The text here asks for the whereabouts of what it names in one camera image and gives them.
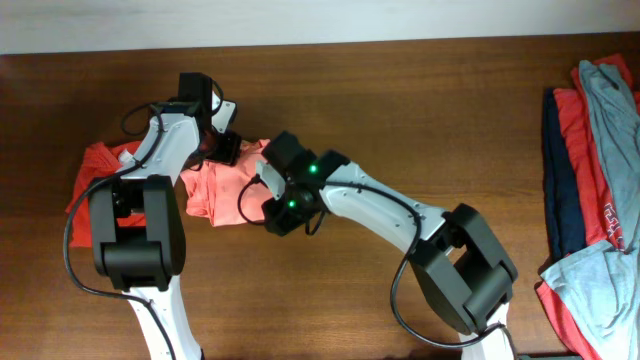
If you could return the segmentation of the light blue grey shirt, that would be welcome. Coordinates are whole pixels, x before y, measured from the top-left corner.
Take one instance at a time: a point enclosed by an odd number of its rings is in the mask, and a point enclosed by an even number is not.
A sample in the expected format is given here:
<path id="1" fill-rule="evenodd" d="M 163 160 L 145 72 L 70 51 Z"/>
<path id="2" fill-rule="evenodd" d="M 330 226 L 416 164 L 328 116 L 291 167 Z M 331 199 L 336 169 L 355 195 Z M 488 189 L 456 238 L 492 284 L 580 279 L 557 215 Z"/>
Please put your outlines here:
<path id="1" fill-rule="evenodd" d="M 639 358 L 639 248 L 607 241 L 586 247 L 541 274 L 602 359 Z"/>

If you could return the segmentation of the coral pink t-shirt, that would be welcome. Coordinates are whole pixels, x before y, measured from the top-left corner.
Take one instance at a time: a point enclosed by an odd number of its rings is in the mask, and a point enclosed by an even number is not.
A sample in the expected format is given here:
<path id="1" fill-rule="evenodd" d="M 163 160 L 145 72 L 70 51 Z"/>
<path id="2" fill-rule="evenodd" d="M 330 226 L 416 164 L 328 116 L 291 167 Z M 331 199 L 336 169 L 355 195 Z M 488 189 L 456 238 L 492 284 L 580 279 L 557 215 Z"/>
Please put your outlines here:
<path id="1" fill-rule="evenodd" d="M 207 218 L 213 227 L 246 223 L 237 202 L 241 190 L 256 175 L 256 163 L 263 161 L 268 139 L 243 141 L 234 166 L 205 161 L 198 171 L 184 170 L 180 176 L 187 193 L 186 213 Z"/>

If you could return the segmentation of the red t-shirt in pile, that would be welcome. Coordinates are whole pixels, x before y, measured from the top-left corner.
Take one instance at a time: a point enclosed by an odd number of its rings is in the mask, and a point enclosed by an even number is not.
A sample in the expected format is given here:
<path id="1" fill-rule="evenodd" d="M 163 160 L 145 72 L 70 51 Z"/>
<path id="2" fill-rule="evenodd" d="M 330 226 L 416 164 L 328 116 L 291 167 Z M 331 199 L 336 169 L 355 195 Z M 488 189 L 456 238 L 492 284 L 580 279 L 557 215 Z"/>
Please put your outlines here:
<path id="1" fill-rule="evenodd" d="M 632 74 L 621 55 L 615 54 L 589 62 L 596 65 L 617 66 L 621 76 L 631 89 L 633 85 Z M 554 89 L 554 97 L 559 108 L 561 133 L 576 176 L 585 224 L 586 247 L 600 241 L 607 241 L 615 249 L 627 253 L 624 250 L 624 237 L 611 191 L 600 166 L 589 119 L 587 99 L 580 84 L 578 67 L 579 64 L 571 71 L 573 88 Z M 632 94 L 639 114 L 639 95 L 634 91 Z M 564 345 L 584 359 L 602 359 L 585 340 L 559 296 L 544 283 L 543 279 L 537 287 L 536 293 L 552 328 Z"/>

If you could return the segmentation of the dark navy shirt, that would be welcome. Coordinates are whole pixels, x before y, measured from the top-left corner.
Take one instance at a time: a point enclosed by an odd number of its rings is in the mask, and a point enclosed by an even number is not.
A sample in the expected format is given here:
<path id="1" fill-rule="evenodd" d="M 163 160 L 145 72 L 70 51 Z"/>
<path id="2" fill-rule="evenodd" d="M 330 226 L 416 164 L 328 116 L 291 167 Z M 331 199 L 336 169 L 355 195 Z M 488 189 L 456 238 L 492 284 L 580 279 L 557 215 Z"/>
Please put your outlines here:
<path id="1" fill-rule="evenodd" d="M 553 88 L 544 91 L 542 106 L 545 221 L 551 258 L 557 262 L 587 246 L 586 232 Z"/>

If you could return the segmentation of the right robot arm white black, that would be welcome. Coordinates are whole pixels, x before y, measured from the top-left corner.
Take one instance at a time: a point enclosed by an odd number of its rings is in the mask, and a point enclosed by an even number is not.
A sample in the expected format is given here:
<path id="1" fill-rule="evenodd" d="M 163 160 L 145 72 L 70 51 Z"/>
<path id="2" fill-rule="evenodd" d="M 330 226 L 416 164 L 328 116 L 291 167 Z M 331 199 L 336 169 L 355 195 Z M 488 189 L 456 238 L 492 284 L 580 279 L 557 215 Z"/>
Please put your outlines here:
<path id="1" fill-rule="evenodd" d="M 256 172 L 272 194 L 262 206 L 268 232 L 285 236 L 303 228 L 312 236 L 327 215 L 367 228 L 403 254 L 389 301 L 410 335 L 458 350 L 464 359 L 516 358 L 506 318 L 518 271 L 477 210 L 461 203 L 446 211 L 413 200 L 336 151 L 316 156 L 289 132 L 271 140 L 262 155 Z M 429 339 L 403 319 L 397 292 L 406 269 L 431 310 L 458 333 L 458 342 Z"/>

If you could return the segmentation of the folded orange red printed shirt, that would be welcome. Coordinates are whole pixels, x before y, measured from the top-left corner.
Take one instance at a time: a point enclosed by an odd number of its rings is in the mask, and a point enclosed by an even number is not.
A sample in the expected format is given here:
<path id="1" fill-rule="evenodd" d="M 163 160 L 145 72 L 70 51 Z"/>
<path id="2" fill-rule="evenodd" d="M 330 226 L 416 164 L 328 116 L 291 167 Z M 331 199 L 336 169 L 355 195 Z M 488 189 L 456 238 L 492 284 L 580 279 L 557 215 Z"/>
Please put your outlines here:
<path id="1" fill-rule="evenodd" d="M 133 141 L 117 146 L 107 146 L 103 142 L 88 146 L 82 158 L 80 169 L 75 179 L 73 193 L 66 213 L 71 214 L 73 205 L 94 179 L 114 174 L 122 167 L 125 160 L 130 160 L 138 149 L 140 141 Z M 85 199 L 72 221 L 71 247 L 91 248 L 91 226 L 88 200 Z"/>

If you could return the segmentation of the grey t-shirt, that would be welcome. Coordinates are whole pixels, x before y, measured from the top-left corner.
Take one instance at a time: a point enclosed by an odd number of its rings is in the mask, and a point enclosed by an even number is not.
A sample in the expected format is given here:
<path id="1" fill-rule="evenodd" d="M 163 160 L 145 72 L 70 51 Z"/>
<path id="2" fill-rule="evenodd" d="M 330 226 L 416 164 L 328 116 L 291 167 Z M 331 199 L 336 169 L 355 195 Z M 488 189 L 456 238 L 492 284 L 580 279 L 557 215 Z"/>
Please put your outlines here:
<path id="1" fill-rule="evenodd" d="M 624 250 L 639 248 L 639 114 L 617 66 L 579 63 L 600 166 L 624 237 Z"/>

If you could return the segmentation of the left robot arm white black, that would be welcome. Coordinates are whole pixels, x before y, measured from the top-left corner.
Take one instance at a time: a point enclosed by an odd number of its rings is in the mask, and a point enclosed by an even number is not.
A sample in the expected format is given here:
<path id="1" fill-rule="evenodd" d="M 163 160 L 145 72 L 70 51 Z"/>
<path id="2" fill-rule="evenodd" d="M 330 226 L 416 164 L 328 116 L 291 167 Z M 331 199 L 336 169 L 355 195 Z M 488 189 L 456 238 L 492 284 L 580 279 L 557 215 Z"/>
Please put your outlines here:
<path id="1" fill-rule="evenodd" d="M 127 301 L 154 359 L 201 359 L 181 294 L 186 235 L 175 196 L 180 173 L 205 161 L 233 165 L 236 104 L 202 73 L 183 73 L 178 93 L 148 104 L 147 133 L 132 158 L 92 184 L 87 200 L 94 265 Z"/>

